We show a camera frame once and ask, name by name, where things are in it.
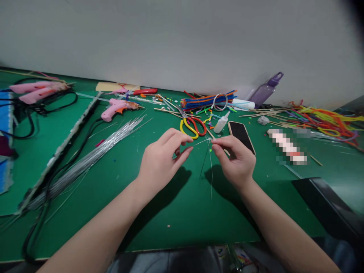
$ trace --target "left hand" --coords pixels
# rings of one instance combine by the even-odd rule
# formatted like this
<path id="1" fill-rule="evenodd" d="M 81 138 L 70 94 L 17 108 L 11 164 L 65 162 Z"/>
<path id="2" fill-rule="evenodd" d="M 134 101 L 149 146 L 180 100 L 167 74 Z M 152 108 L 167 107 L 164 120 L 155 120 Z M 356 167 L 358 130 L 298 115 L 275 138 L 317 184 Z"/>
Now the left hand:
<path id="1" fill-rule="evenodd" d="M 180 145 L 193 142 L 193 139 L 170 128 L 156 142 L 150 144 L 144 151 L 139 175 L 136 179 L 140 188 L 153 198 L 163 189 L 187 160 L 193 147 L 180 153 Z"/>

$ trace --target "white wall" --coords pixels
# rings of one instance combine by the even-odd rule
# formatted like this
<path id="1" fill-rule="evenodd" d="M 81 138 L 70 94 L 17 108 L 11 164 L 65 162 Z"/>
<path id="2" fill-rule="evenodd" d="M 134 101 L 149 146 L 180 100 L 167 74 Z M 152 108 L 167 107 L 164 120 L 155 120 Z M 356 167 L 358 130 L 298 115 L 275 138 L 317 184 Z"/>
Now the white wall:
<path id="1" fill-rule="evenodd" d="M 334 109 L 364 94 L 362 43 L 340 0 L 1 0 L 0 65 Z"/>

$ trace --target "forearm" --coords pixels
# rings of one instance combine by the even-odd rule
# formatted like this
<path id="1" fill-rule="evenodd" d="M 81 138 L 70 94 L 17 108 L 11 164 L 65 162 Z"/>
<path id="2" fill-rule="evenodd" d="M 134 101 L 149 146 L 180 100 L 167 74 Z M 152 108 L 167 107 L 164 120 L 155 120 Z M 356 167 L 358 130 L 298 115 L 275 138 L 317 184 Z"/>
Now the forearm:
<path id="1" fill-rule="evenodd" d="M 339 272 L 325 252 L 253 180 L 240 195 L 270 249 L 291 272 Z"/>
<path id="2" fill-rule="evenodd" d="M 66 242 L 39 272 L 105 272 L 134 219 L 150 201 L 135 180 Z"/>

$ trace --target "green cutting mat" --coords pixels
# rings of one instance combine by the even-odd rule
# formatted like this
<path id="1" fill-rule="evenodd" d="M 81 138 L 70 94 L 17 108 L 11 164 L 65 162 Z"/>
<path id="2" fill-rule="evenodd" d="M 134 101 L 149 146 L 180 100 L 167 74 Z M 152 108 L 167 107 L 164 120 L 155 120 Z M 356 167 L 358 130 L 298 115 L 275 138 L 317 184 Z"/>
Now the green cutting mat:
<path id="1" fill-rule="evenodd" d="M 0 72 L 0 89 L 7 88 L 22 78 L 26 77 Z M 70 77 L 62 77 L 62 79 L 71 80 Z M 77 83 L 75 91 L 94 90 L 96 84 L 97 81 L 95 80 L 83 79 L 82 82 Z M 71 103 L 73 99 L 73 95 L 66 95 L 48 105 L 46 109 L 51 110 L 66 105 Z M 14 161 L 14 184 L 8 192 L 0 195 L 0 216 L 13 214 L 17 211 L 17 207 L 23 200 L 27 190 L 33 188 L 37 183 L 48 161 L 70 134 L 71 129 L 81 118 L 90 102 L 91 100 L 78 100 L 74 105 L 50 113 L 47 116 L 40 116 L 37 113 L 32 114 L 37 133 L 27 140 L 14 139 L 13 148 L 19 154 L 19 157 Z M 14 130 L 14 133 L 18 136 L 25 136 L 29 132 L 30 124 L 28 119 L 23 120 Z"/>
<path id="2" fill-rule="evenodd" d="M 179 101 L 179 98 L 184 97 L 183 93 L 161 89 L 159 92 L 164 96 L 172 97 L 173 100 Z M 153 118 L 140 130 L 118 143 L 92 167 L 79 187 L 44 225 L 32 248 L 32 254 L 35 257 L 50 257 L 136 178 L 146 146 L 156 141 L 168 128 L 179 128 L 179 118 L 154 111 L 154 107 L 160 107 L 158 105 L 144 102 L 141 104 L 146 107 L 146 110 L 126 111 L 124 116 L 117 115 L 112 122 L 103 123 L 95 130 L 99 133 L 90 138 L 81 157 L 94 149 L 94 145 L 110 136 L 126 121 L 141 114 L 147 114 L 146 120 Z M 105 110 L 105 105 L 107 102 L 101 102 L 98 106 L 94 116 L 85 125 L 67 153 L 64 162 L 67 162 L 78 149 L 88 127 L 100 117 Z M 271 139 L 264 136 L 265 131 L 270 127 L 261 126 L 256 119 L 239 118 L 241 113 L 231 113 L 229 120 L 242 122 L 247 127 L 257 153 L 254 179 L 310 236 L 322 236 L 325 233 L 323 227 L 291 184 L 296 176 L 286 167 L 279 165 L 276 160 L 279 153 L 273 147 Z M 111 124 L 113 124 L 111 127 L 101 131 Z M 226 126 L 221 135 L 228 134 Z M 209 153 L 203 164 L 207 149 L 206 142 L 194 148 L 174 179 L 137 217 L 120 250 L 138 251 L 260 240 L 254 222 L 233 187 L 224 178 L 213 152 L 211 153 L 213 190 L 212 200 L 210 200 L 212 171 Z M 349 152 L 354 154 L 353 156 L 348 156 L 346 161 L 336 160 L 342 156 L 340 152 L 347 151 L 347 148 L 329 146 L 319 141 L 308 142 L 308 149 L 324 166 L 320 167 L 312 162 L 310 166 L 297 167 L 297 171 L 302 176 L 323 177 L 330 185 L 334 185 L 334 189 L 345 202 L 357 210 L 357 202 L 362 202 L 361 193 L 363 192 L 363 186 L 357 183 L 363 173 L 357 166 L 358 161 L 362 162 L 363 156 L 350 149 Z M 59 208 L 70 192 L 53 201 L 48 216 Z M 0 244 L 3 246 L 0 250 L 0 260 L 21 259 L 21 246 L 35 216 L 35 212 L 24 215 L 0 235 Z"/>

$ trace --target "pink glue gun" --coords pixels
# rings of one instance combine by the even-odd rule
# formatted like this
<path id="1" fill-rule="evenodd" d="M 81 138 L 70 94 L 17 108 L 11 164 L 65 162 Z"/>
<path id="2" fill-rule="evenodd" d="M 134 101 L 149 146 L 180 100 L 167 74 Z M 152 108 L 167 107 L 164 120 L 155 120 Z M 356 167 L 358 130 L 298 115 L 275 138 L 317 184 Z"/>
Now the pink glue gun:
<path id="1" fill-rule="evenodd" d="M 144 108 L 135 102 L 127 100 L 110 99 L 109 102 L 110 107 L 101 114 L 101 118 L 106 122 L 110 122 L 116 113 L 122 114 L 125 109 L 138 110 L 140 108 Z"/>
<path id="2" fill-rule="evenodd" d="M 34 104 L 37 101 L 44 99 L 45 97 L 48 97 L 59 91 L 67 90 L 69 88 L 68 85 L 65 83 L 61 82 L 56 82 L 56 83 L 50 82 L 50 83 L 51 84 L 46 87 L 38 85 L 40 89 L 36 89 L 35 91 L 30 91 L 30 93 L 19 97 L 19 99 L 26 104 Z"/>
<path id="3" fill-rule="evenodd" d="M 23 84 L 19 84 L 19 85 L 11 85 L 9 86 L 9 88 L 17 93 L 17 94 L 24 94 L 24 93 L 28 93 L 28 92 L 33 92 L 39 89 L 42 89 L 44 87 L 53 85 L 54 82 L 36 82 L 36 83 L 23 83 Z"/>

